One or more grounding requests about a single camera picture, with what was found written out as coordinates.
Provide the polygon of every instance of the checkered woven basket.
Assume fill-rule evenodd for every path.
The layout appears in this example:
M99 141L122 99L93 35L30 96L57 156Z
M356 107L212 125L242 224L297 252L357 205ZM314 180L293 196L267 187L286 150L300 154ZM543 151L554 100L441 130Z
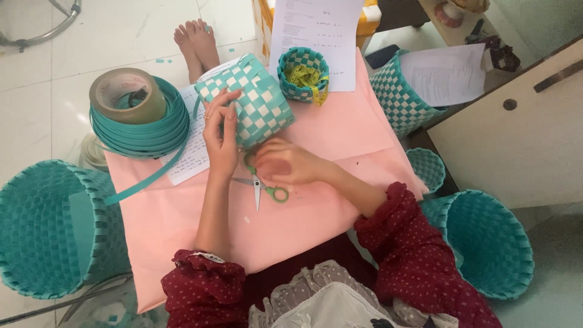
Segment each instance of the checkered woven basket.
M445 180L445 165L437 154L429 149L415 148L405 152L415 174L425 182L429 193L435 193Z
M130 269L110 175L62 160L25 168L0 190L2 282L24 296L60 298Z
M421 203L423 214L462 255L458 271L488 298L515 299L532 281L531 244L514 214L494 197L465 190Z
M315 87L324 92L325 97L328 87L328 65L322 54L305 47L293 47L279 57L278 78L283 95L288 99L299 100L301 102L312 103L314 101L314 92L309 87L299 87L290 83L285 75L285 70L293 69L298 65L314 68L320 72L319 81Z
M398 138L408 135L445 110L435 109L425 103L409 86L401 73L399 56L408 51L399 50L380 71L370 78L385 115Z
M225 87L229 91L243 90L237 99L236 136L242 149L264 142L296 120L277 81L252 54L244 55L233 66L194 85L207 102Z

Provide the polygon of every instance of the red polka dot sleeve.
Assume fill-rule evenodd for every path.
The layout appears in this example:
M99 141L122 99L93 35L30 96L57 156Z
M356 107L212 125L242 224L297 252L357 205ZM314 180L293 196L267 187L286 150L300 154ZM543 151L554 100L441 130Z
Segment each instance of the red polka dot sleeve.
M168 296L168 328L247 327L247 311L238 306L243 297L243 267L194 253L176 252L176 268L162 278Z
M402 183L387 189L387 201L371 218L354 224L360 244L379 264L374 292L424 313L446 313L459 327L502 327L478 291L459 275L454 254L427 222L413 193Z

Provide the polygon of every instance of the bare foot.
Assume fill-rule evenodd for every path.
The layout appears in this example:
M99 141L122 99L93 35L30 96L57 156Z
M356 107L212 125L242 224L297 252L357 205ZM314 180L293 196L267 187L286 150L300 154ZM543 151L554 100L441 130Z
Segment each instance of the bare foot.
M201 60L198 59L198 56L194 52L194 47L188 39L184 25L180 25L177 29L174 30L174 42L178 44L180 52L182 52L184 60L186 60L186 66L188 68L188 80L190 81L190 84L192 84L196 82L196 80L198 80L202 74L204 74L205 69L202 66Z
M219 66L219 53L217 53L215 33L212 27L205 31L206 22L202 19L186 22L186 31L194 52L200 58L205 70Z

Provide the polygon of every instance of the pink tablecloth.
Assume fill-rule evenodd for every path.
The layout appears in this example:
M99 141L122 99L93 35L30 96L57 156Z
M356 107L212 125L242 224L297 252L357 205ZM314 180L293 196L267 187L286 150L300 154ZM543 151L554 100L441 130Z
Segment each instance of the pink tablecloth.
M355 92L330 93L321 107L289 101L297 121L282 136L334 160L369 183L382 187L395 181L406 183L421 199L427 188L413 173L373 94L359 51L356 64ZM108 152L106 158L118 192L161 166L159 160L136 160ZM242 165L235 176L251 177ZM172 186L163 176L121 201L138 312L164 302L160 279L174 268L174 252L191 247L207 177L205 171ZM293 186L284 204L262 193L259 212L255 211L251 186L233 182L229 199L233 260L247 273L261 271L347 231L358 215L348 201L324 183Z

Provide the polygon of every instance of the yellow box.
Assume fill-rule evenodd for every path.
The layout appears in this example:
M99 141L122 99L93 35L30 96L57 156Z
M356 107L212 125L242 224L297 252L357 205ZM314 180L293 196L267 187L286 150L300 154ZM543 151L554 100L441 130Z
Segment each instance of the yellow box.
M276 0L251 0L255 19L255 34L259 49L255 55L264 65L269 63L269 45L273 27L273 12ZM365 0L360 13L359 24L356 27L356 46L363 46L366 38L371 37L381 22L381 10L377 0Z

